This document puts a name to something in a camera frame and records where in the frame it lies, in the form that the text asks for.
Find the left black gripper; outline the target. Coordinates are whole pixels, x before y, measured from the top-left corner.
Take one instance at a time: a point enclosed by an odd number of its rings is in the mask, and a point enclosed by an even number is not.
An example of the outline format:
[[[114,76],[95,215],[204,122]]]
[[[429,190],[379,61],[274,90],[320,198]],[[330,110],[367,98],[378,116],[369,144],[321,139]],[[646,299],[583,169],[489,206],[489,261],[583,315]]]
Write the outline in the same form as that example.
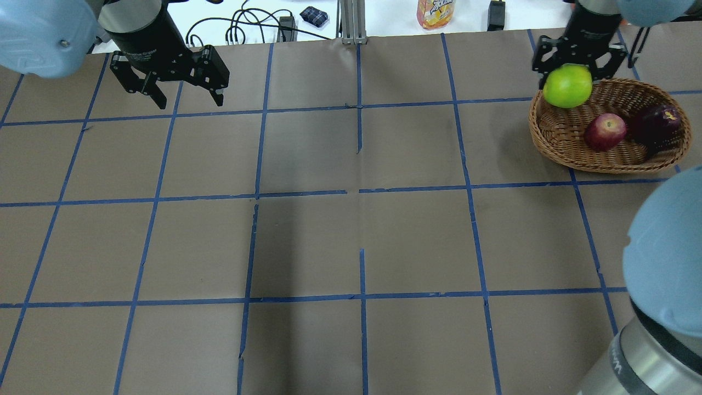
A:
[[[222,107],[230,70],[212,45],[198,52],[186,47],[168,12],[169,1],[111,1],[110,37],[118,47],[110,58],[110,70],[127,93],[140,93],[161,110],[167,98],[157,85],[159,77],[182,78],[208,90]]]

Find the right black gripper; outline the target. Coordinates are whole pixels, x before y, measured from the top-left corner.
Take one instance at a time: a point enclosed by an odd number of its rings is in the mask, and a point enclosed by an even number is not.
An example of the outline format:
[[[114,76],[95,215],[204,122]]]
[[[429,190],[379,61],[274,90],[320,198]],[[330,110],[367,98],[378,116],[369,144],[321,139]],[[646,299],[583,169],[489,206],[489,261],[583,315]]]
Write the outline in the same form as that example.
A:
[[[560,38],[540,36],[531,63],[539,88],[565,64],[586,65],[592,82],[613,78],[629,54],[622,43],[611,46],[624,18],[617,5],[575,5]]]

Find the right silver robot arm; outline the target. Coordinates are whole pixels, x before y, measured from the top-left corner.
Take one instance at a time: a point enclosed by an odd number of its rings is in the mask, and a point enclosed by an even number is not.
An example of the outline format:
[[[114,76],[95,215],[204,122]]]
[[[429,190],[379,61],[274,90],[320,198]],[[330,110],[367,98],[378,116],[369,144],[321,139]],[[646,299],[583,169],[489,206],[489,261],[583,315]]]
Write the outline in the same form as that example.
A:
[[[627,51],[610,45],[622,20],[652,27],[700,17],[699,1],[576,1],[564,35],[539,38],[532,69],[543,86],[565,64],[612,77]],[[645,201],[629,228],[622,274],[634,315],[576,394],[700,393],[700,167]]]

